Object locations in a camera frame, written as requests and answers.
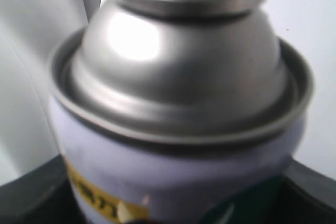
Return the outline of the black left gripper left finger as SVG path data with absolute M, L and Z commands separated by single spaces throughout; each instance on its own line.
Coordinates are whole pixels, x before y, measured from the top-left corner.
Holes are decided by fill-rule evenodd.
M 61 156 L 1 186 L 1 223 L 86 223 Z

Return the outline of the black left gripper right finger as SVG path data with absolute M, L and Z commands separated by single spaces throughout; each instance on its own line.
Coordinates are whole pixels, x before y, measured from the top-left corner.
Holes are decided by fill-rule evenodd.
M 294 161 L 268 179 L 224 201 L 205 223 L 335 223 L 335 180 Z

